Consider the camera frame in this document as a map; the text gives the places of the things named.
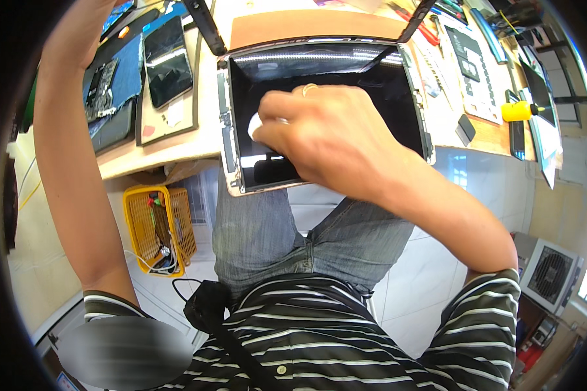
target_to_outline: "cloth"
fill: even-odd
[[[304,238],[286,190],[232,197],[219,172],[213,227],[215,272],[238,300],[262,281],[321,273],[369,297],[402,254],[414,225],[376,205],[345,198]]]
[[[515,361],[519,298],[515,270],[475,278],[441,314],[430,347],[415,360],[375,322],[352,309],[364,298],[318,274],[263,282],[224,325],[292,390],[506,390]],[[148,316],[102,292],[84,293],[86,320]],[[187,371],[159,388],[256,390],[214,338]]]
[[[143,67],[143,37],[135,36],[129,43],[121,48],[113,59],[118,59],[115,75],[111,81],[113,93],[112,107],[118,111],[125,102],[141,93],[141,68]],[[91,80],[83,86],[83,103],[86,101]],[[89,136],[94,137],[102,125],[112,116],[108,115],[98,121],[89,123]]]

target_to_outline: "hand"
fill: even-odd
[[[302,179],[380,205],[386,192],[417,183],[414,172],[429,168],[396,141],[364,90],[308,86],[303,96],[303,88],[266,93],[258,109],[263,126],[253,134],[286,156]]]
[[[53,70],[85,70],[94,59],[102,25],[117,4],[126,0],[77,0],[48,37],[42,63]]]

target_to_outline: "denim mat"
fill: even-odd
[[[143,63],[143,34],[134,37],[129,43],[121,48],[114,56],[118,59],[111,91],[113,92],[113,107],[120,109],[124,103],[141,93],[141,67]],[[85,102],[89,85],[84,86],[83,103]],[[89,124],[89,136],[93,137],[96,132],[110,119],[111,116],[101,118]]]

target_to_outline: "plastic basket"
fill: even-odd
[[[179,277],[185,274],[185,266],[190,263],[191,256],[196,253],[196,239],[191,227],[191,214],[187,190],[184,188],[168,189],[165,186],[133,186],[124,192],[124,215],[131,235],[133,251],[141,256],[150,267],[154,267],[159,252],[159,242],[155,233],[155,224],[151,207],[148,206],[149,194],[163,193],[167,224],[171,243],[178,257],[179,270],[170,275],[152,273],[162,277]],[[149,268],[139,261],[144,273]]]

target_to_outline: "yellow bottle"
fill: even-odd
[[[527,101],[505,103],[500,109],[502,110],[502,119],[507,122],[530,120],[532,116],[545,110],[543,107],[539,107],[534,103],[529,103]]]

